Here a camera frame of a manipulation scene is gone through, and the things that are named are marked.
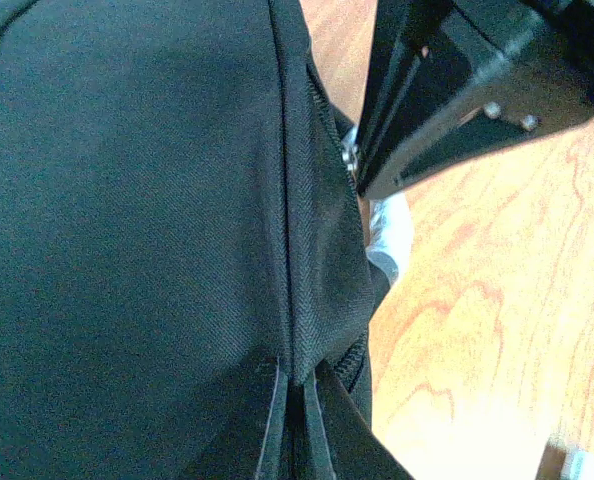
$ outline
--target screw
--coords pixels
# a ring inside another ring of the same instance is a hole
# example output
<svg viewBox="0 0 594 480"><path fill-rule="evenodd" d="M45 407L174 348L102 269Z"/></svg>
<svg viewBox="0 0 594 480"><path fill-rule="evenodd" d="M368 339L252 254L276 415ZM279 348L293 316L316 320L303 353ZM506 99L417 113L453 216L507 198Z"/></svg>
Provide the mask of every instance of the screw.
<svg viewBox="0 0 594 480"><path fill-rule="evenodd" d="M501 117L501 107L497 102L490 102L484 105L484 114L491 120Z"/></svg>
<svg viewBox="0 0 594 480"><path fill-rule="evenodd" d="M535 115L526 115L521 121L521 126L527 132L532 132L539 125L539 119Z"/></svg>

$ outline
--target black fabric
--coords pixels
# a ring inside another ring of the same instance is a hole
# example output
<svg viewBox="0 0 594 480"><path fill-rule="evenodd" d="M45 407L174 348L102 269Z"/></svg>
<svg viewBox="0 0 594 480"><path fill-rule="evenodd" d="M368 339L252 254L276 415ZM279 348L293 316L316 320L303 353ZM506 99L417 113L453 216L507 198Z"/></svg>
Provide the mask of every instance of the black fabric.
<svg viewBox="0 0 594 480"><path fill-rule="evenodd" d="M0 478L175 478L240 411L247 359L298 387L366 330L307 65L297 1L40 0L9 26Z"/></svg>

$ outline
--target wooden floor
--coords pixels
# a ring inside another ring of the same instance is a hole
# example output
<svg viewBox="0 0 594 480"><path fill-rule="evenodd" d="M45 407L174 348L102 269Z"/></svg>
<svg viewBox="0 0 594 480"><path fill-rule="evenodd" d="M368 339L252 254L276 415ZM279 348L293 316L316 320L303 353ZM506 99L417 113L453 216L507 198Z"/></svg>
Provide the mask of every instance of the wooden floor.
<svg viewBox="0 0 594 480"><path fill-rule="evenodd" d="M333 101L361 113L375 0L302 0ZM418 480L532 479L594 452L594 121L407 191L411 268L371 325L374 430Z"/></svg>

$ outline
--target black bag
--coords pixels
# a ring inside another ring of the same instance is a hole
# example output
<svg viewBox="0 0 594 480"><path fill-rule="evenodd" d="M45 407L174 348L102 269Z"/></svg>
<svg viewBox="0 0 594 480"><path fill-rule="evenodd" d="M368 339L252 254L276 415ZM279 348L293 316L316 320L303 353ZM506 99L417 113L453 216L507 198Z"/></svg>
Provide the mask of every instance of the black bag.
<svg viewBox="0 0 594 480"><path fill-rule="evenodd" d="M409 478L378 300L297 0L0 0L0 478Z"/></svg>

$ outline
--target metal bolt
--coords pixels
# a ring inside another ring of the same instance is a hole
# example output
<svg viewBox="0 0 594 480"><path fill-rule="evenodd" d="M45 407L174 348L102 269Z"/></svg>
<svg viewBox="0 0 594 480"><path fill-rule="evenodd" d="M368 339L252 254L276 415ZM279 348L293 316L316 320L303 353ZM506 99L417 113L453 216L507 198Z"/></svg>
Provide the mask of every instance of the metal bolt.
<svg viewBox="0 0 594 480"><path fill-rule="evenodd" d="M501 107L497 102L490 102L484 105L484 114L491 120L501 117Z"/></svg>
<svg viewBox="0 0 594 480"><path fill-rule="evenodd" d="M521 121L521 126L527 132L532 132L539 126L539 118L537 118L535 115L526 115Z"/></svg>

